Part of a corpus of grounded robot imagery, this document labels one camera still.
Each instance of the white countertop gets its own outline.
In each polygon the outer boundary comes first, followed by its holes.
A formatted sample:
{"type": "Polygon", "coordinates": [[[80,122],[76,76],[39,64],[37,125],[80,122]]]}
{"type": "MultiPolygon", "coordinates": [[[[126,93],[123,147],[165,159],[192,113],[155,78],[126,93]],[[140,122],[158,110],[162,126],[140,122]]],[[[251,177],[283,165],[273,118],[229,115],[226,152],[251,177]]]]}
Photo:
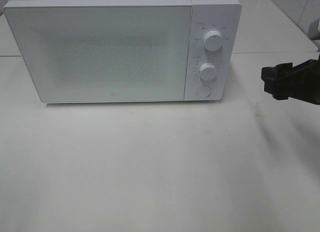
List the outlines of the white countertop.
{"type": "MultiPolygon", "coordinates": [[[[259,1],[261,10],[269,3],[259,1]]],[[[242,23],[246,15],[244,5],[242,23]]],[[[278,10],[270,23],[283,16],[278,10]]],[[[245,43],[239,27],[243,53],[234,48],[217,102],[46,105],[8,42],[0,231],[318,232],[320,106],[274,100],[261,80],[262,67],[319,56],[283,21],[280,29],[297,36],[291,43],[282,33],[268,41],[258,28],[245,43]]]]}

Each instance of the black object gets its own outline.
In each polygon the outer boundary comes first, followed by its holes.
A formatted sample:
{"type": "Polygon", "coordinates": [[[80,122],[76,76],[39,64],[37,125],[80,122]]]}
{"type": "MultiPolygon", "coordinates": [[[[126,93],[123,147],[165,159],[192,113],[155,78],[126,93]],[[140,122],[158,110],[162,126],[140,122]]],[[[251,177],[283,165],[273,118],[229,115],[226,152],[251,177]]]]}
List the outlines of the black object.
{"type": "Polygon", "coordinates": [[[320,18],[310,24],[308,37],[312,41],[320,40],[320,18]]]}
{"type": "Polygon", "coordinates": [[[264,67],[261,71],[264,91],[276,100],[289,97],[320,105],[320,56],[293,67],[293,63],[282,63],[275,67],[264,67]]]}

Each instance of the white microwave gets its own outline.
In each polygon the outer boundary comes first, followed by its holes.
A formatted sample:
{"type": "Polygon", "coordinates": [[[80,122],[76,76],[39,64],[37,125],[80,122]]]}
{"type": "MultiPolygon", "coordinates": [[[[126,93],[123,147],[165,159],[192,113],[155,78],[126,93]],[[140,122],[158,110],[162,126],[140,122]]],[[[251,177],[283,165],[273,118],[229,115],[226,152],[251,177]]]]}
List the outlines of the white microwave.
{"type": "Polygon", "coordinates": [[[10,0],[44,103],[220,100],[238,0],[10,0]]]}

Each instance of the knob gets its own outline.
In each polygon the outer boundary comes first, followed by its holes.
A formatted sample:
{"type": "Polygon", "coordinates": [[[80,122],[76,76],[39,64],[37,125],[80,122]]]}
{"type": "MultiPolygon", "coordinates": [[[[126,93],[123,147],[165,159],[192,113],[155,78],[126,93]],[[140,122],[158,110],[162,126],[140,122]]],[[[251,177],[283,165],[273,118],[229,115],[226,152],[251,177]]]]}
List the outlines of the knob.
{"type": "Polygon", "coordinates": [[[223,35],[215,29],[206,32],[203,36],[203,44],[208,51],[219,50],[223,45],[223,41],[223,35]]]}
{"type": "Polygon", "coordinates": [[[204,63],[199,68],[200,78],[204,81],[212,81],[217,77],[218,70],[212,63],[204,63]]]}
{"type": "Polygon", "coordinates": [[[202,98],[207,98],[211,95],[211,88],[207,85],[201,86],[199,88],[196,89],[196,94],[199,97],[202,98]]]}

